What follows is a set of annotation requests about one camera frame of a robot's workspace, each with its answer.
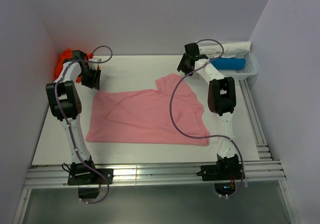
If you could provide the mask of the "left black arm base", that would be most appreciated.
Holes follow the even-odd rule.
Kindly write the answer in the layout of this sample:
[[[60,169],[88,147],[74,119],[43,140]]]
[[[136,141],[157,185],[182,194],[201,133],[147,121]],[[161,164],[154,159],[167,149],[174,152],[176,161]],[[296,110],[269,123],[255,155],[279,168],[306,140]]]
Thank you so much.
[[[82,163],[72,163],[71,165],[63,163],[61,165],[62,169],[68,173],[67,185],[78,187],[78,197],[80,199],[93,201],[100,194],[102,185],[112,184],[114,170],[112,168],[95,168],[93,163],[90,163],[89,166],[103,175],[106,180]]]

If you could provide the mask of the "pink t shirt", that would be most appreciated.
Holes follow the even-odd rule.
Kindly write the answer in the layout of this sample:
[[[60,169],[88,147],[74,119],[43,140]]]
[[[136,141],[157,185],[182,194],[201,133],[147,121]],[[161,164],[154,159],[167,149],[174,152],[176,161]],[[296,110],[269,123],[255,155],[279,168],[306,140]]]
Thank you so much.
[[[180,79],[172,73],[157,79],[156,89],[98,91],[86,141],[207,146],[204,107]]]

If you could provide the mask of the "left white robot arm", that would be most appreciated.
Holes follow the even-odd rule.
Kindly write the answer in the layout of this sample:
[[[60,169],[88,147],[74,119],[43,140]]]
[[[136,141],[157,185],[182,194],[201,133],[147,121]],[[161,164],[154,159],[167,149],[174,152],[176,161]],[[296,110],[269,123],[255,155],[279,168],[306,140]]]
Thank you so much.
[[[80,124],[82,104],[75,87],[81,78],[81,85],[90,89],[100,89],[101,70],[97,61],[92,60],[80,50],[73,50],[62,59],[62,70],[53,83],[45,87],[49,108],[63,126],[71,151],[71,165],[62,164],[62,168],[73,179],[81,179],[91,184],[99,177],[85,144]]]

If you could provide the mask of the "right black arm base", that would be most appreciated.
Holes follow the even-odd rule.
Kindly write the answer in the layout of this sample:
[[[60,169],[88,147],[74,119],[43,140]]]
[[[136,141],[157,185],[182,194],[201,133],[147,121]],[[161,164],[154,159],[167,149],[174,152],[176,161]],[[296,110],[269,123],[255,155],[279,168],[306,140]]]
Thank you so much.
[[[214,183],[214,189],[219,196],[225,198],[236,192],[237,180],[242,184],[245,179],[244,166],[239,162],[237,154],[232,157],[217,156],[215,164],[202,165],[196,175],[204,182],[222,181]]]

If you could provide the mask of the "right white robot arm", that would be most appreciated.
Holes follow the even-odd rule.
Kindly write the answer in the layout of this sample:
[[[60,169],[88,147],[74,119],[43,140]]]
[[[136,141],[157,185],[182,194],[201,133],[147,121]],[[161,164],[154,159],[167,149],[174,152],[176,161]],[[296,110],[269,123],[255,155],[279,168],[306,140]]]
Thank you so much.
[[[208,84],[207,105],[218,121],[220,133],[206,135],[204,138],[218,138],[219,165],[216,173],[220,178],[227,179],[234,172],[232,164],[239,160],[233,140],[233,113],[237,104],[235,80],[217,70],[210,59],[200,53],[196,42],[186,44],[184,50],[177,71],[183,72],[185,77],[198,73]]]

